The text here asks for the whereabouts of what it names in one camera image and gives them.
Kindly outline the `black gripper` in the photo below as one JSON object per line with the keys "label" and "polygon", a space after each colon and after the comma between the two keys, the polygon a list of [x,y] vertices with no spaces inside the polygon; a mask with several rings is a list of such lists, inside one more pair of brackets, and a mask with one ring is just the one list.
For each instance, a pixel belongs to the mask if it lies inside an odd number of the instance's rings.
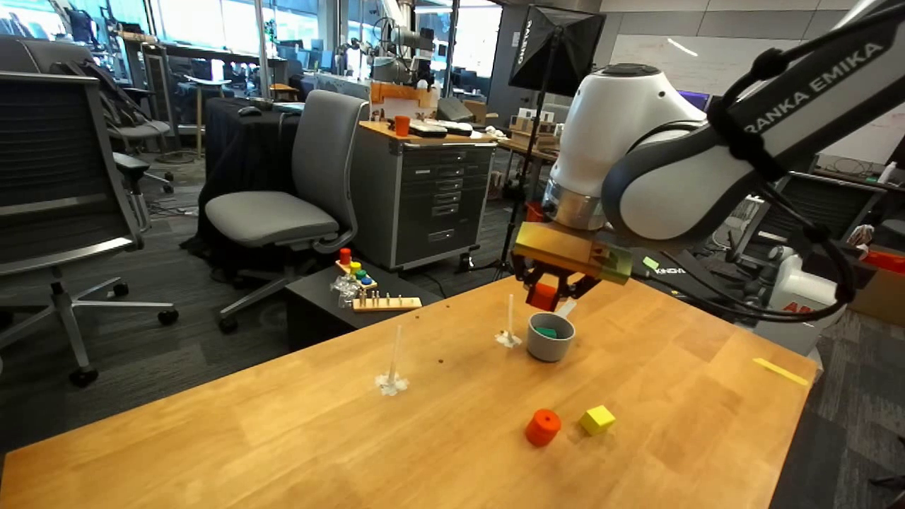
{"label": "black gripper", "polygon": [[591,277],[591,274],[567,271],[567,270],[547,267],[547,264],[513,264],[511,274],[525,287],[528,295],[535,295],[540,290],[543,277],[552,277],[556,300],[583,297],[585,291],[591,291],[595,287],[595,277]]}

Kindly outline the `white ABB robot base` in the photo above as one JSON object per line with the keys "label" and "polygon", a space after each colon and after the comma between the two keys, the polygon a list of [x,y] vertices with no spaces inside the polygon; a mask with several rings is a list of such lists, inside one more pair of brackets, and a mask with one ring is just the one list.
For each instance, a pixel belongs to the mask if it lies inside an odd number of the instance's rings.
{"label": "white ABB robot base", "polygon": [[781,247],[771,252],[775,277],[765,315],[778,321],[823,321],[840,308],[836,284],[803,270],[803,257]]}

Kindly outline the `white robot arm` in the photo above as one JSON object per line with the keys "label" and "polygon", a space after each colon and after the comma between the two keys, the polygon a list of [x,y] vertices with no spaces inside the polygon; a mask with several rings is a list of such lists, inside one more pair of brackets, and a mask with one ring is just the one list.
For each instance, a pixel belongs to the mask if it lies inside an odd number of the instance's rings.
{"label": "white robot arm", "polygon": [[617,64],[574,90],[543,212],[566,230],[684,249],[755,187],[901,100],[905,0],[870,0],[823,37],[764,51],[704,110],[663,72]]}

